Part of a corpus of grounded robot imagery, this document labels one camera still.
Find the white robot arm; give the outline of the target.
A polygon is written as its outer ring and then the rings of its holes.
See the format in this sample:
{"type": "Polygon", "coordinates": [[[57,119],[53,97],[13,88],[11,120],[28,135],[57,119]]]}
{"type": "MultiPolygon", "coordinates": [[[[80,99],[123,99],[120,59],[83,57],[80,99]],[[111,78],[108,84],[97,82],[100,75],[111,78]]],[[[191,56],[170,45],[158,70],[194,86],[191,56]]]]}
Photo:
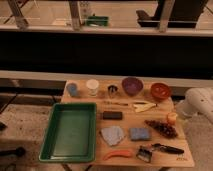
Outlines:
{"type": "Polygon", "coordinates": [[[185,99],[176,105],[176,111],[184,118],[203,114],[213,124],[213,88],[190,88],[185,99]]]}

